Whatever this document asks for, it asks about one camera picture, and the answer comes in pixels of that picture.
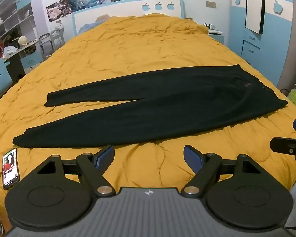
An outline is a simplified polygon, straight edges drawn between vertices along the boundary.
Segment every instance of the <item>white plastic bag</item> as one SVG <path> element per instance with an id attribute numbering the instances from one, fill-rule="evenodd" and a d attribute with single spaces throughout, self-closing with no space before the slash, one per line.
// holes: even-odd
<path id="1" fill-rule="evenodd" d="M 5 59 L 9 55 L 15 53 L 17 50 L 18 50 L 18 48 L 14 47 L 14 46 L 4 47 L 4 49 L 3 49 L 3 58 Z"/>

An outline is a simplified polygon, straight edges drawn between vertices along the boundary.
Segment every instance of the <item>bed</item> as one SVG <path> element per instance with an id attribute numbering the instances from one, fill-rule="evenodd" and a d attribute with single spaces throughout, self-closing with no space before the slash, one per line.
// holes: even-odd
<path id="1" fill-rule="evenodd" d="M 192 20 L 162 14 L 112 17 L 74 37 L 0 99 L 0 214 L 5 214 L 6 195 L 2 189 L 2 156 L 13 148 L 14 137 L 30 127 L 120 103 L 44 107 L 49 92 L 139 72 L 234 64 L 285 99 L 271 82 Z M 104 176 L 117 191 L 121 186 L 174 186 L 180 190 L 194 175 L 183 159 L 183 147 L 189 144 L 202 153 L 214 152 L 225 159 L 248 154 L 290 190 L 296 181 L 296 161 L 293 156 L 272 153 L 269 141 L 275 136 L 296 138 L 294 119 L 296 107 L 288 101 L 278 111 L 241 124 L 170 140 L 117 146 L 114 162 Z M 21 179 L 52 154 L 74 159 L 99 150 L 18 148 Z M 68 178 L 78 181 L 74 176 Z"/>

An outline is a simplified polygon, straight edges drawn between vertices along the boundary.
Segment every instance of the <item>phone screen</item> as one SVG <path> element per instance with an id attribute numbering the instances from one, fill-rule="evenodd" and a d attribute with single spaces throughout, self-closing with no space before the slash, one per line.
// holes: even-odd
<path id="1" fill-rule="evenodd" d="M 17 162 L 17 149 L 14 148 L 3 155 L 2 158 L 3 188 L 6 190 L 20 179 Z"/>

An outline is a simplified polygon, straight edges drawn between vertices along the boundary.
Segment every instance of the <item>nightstand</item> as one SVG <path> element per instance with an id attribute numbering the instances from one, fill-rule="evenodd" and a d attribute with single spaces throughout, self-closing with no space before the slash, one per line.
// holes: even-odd
<path id="1" fill-rule="evenodd" d="M 208 35 L 210 37 L 216 39 L 221 44 L 224 44 L 225 36 L 223 35 L 223 33 L 221 31 L 209 29 L 208 30 Z"/>

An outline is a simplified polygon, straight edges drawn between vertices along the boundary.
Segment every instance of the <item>ball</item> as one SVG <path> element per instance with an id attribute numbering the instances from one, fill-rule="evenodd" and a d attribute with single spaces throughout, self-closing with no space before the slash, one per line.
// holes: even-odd
<path id="1" fill-rule="evenodd" d="M 26 45 L 27 44 L 27 38 L 25 36 L 21 36 L 19 38 L 19 45 Z"/>

